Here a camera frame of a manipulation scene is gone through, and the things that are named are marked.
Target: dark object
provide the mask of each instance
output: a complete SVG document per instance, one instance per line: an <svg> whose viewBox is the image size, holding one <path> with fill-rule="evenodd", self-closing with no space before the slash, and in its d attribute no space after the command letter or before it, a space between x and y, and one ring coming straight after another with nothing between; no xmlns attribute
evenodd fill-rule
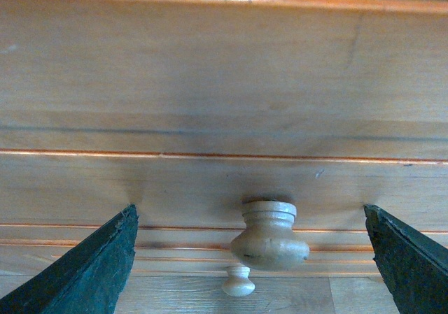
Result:
<svg viewBox="0 0 448 314"><path fill-rule="evenodd" d="M134 205L0 300L0 313L109 314L134 262Z"/></svg>
<svg viewBox="0 0 448 314"><path fill-rule="evenodd" d="M448 313L448 250L378 206L364 211L374 261L400 313Z"/></svg>

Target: small wooden knob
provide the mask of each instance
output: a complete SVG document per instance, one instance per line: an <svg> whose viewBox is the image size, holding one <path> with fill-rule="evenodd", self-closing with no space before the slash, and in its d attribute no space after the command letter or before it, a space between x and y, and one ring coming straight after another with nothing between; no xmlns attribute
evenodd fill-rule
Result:
<svg viewBox="0 0 448 314"><path fill-rule="evenodd" d="M245 297L252 293L255 285L249 280L251 269L247 266L229 266L225 269L229 278L223 284L223 291L232 297Z"/></svg>
<svg viewBox="0 0 448 314"><path fill-rule="evenodd" d="M297 209L280 201L254 201L243 205L244 230L230 244L232 254L251 269L297 269L309 255L308 245L293 232Z"/></svg>

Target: scratch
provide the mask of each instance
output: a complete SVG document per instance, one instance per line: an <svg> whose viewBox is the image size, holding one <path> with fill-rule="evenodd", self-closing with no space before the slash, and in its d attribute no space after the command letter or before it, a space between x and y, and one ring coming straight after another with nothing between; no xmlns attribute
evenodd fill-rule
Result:
<svg viewBox="0 0 448 314"><path fill-rule="evenodd" d="M364 13L361 13L359 15L358 18L358 22L356 23L356 27L355 27L355 36L353 38L353 40L351 41L350 47L349 47L349 57L347 59L347 64L345 66L345 71L347 71L350 67L351 64L353 63L354 57L355 57L355 51L356 51L356 46L358 45L358 41L359 41L359 35L361 33L361 27L363 24L363 18L364 18Z"/></svg>
<svg viewBox="0 0 448 314"><path fill-rule="evenodd" d="M323 172L325 172L325 169L321 169L319 172L316 173L316 179L319 179L321 177L321 175L323 174Z"/></svg>
<svg viewBox="0 0 448 314"><path fill-rule="evenodd" d="M8 54L11 52L14 52L15 50L17 50L19 48L18 45L11 45L8 48L6 48L5 50L0 50L0 54Z"/></svg>

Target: wooden panel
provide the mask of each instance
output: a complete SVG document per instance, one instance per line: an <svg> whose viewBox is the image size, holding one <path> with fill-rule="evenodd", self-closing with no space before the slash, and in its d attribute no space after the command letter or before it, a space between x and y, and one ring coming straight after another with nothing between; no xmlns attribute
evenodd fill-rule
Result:
<svg viewBox="0 0 448 314"><path fill-rule="evenodd" d="M0 162L2 223L100 225L135 203L141 226L241 229L241 200L266 196L296 203L296 229L364 229L369 203L420 231L448 230L443 164L10 155Z"/></svg>
<svg viewBox="0 0 448 314"><path fill-rule="evenodd" d="M0 297L29 278L0 276ZM378 280L330 278L331 288L327 278L252 280L256 284L255 293L247 298L236 299L222 293L220 287L224 278L131 276L120 297L116 313L175 313L176 310L182 313L239 313L242 310L246 313L261 313L289 305L292 305L292 311L283 308L282 311L278 309L278 313L398 313L387 287Z"/></svg>
<svg viewBox="0 0 448 314"><path fill-rule="evenodd" d="M331 278L330 285L336 314L398 314L392 294L382 281Z"/></svg>
<svg viewBox="0 0 448 314"><path fill-rule="evenodd" d="M28 277L0 276L0 297ZM130 277L115 314L275 313L334 314L327 278L253 278L256 289L244 298L221 290L224 278Z"/></svg>
<svg viewBox="0 0 448 314"><path fill-rule="evenodd" d="M445 158L448 17L362 5L0 0L0 147Z"/></svg>

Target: light wood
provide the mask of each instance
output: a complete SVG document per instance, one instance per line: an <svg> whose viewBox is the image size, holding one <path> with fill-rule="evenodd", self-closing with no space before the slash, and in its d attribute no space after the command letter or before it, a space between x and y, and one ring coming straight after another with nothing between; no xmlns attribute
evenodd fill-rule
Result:
<svg viewBox="0 0 448 314"><path fill-rule="evenodd" d="M295 203L296 229L364 230L363 204L377 204L419 231L448 230L445 165L43 156L0 162L1 223L101 225L134 203L141 226L243 229L241 201L264 196Z"/></svg>
<svg viewBox="0 0 448 314"><path fill-rule="evenodd" d="M0 297L28 279L0 276ZM131 276L116 313L398 313L385 284L369 278L251 278L255 292L242 299L221 291L224 280Z"/></svg>
<svg viewBox="0 0 448 314"><path fill-rule="evenodd" d="M394 313L368 279L331 279L334 310L328 279L285 277L377 277L366 203L448 246L447 14L444 0L0 0L0 290L134 203L118 313ZM311 255L254 272L265 289L235 303L210 277L235 262L252 197L295 203Z"/></svg>
<svg viewBox="0 0 448 314"><path fill-rule="evenodd" d="M398 314L392 294L382 281L369 278L330 278L336 314Z"/></svg>
<svg viewBox="0 0 448 314"><path fill-rule="evenodd" d="M0 9L3 148L446 157L445 15L111 0Z"/></svg>

